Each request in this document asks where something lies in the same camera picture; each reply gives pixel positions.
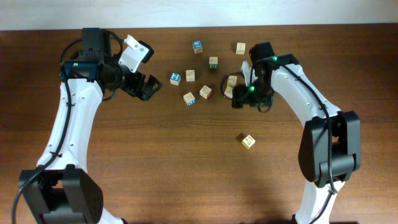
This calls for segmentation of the wooden block letter H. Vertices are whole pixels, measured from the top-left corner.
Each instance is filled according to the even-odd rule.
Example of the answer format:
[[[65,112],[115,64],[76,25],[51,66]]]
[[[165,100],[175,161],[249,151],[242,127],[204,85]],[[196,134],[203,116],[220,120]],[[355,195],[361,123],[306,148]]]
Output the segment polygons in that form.
[[[251,135],[247,135],[241,143],[246,149],[249,149],[256,143],[256,140]]]

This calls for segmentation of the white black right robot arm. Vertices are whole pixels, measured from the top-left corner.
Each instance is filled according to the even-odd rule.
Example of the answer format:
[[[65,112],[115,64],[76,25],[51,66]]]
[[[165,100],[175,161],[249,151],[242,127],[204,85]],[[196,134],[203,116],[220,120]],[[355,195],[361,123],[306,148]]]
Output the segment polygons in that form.
[[[290,53],[277,55],[270,42],[256,44],[243,62],[244,83],[233,88],[231,106],[271,108],[278,93],[303,125],[298,164],[305,188],[293,223],[329,223],[338,192],[361,165],[361,121],[354,111],[330,103]]]

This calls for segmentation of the wooden block snail picture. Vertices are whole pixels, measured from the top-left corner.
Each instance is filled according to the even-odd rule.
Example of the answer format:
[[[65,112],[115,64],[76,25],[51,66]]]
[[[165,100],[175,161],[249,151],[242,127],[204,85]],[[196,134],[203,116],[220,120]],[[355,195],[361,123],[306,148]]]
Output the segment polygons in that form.
[[[212,94],[212,89],[206,85],[204,85],[200,90],[200,96],[204,99],[208,99]]]

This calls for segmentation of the wooden block letter J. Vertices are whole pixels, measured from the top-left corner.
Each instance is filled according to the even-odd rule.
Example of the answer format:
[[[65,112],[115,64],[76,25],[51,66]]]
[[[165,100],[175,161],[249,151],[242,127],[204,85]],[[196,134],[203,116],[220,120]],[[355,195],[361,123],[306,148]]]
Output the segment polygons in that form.
[[[233,99],[233,87],[227,86],[224,91],[224,96]]]

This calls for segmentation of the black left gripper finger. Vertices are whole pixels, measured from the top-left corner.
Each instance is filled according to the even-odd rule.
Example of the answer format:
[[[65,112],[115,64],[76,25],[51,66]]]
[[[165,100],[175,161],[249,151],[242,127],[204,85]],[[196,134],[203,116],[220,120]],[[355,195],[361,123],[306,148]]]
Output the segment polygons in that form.
[[[145,43],[144,41],[140,40],[139,41],[141,47],[142,47],[142,51],[144,53],[144,57],[141,60],[142,63],[147,63],[150,58],[153,56],[154,54],[154,49],[147,43]]]
[[[138,92],[138,98],[142,101],[148,101],[162,88],[161,82],[156,77],[149,75],[147,81],[145,81],[145,77],[144,75]]]

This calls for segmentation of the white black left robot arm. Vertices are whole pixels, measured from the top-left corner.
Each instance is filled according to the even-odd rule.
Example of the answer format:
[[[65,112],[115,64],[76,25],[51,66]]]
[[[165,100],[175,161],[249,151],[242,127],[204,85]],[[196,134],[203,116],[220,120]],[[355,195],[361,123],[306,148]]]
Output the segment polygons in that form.
[[[34,169],[23,170],[17,198],[24,198],[37,223],[122,223],[104,207],[103,191],[88,175],[91,129],[105,93],[122,90],[142,101],[161,82],[138,71],[154,50],[131,36],[84,28],[81,49],[60,59],[60,103],[50,139]]]

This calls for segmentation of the wooden block letter L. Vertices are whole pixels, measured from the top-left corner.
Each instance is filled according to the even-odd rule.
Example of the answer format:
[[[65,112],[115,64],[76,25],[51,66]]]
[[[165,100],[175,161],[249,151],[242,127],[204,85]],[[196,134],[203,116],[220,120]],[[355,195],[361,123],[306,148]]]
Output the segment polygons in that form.
[[[236,86],[238,77],[236,75],[229,75],[227,79],[227,86],[234,88]]]

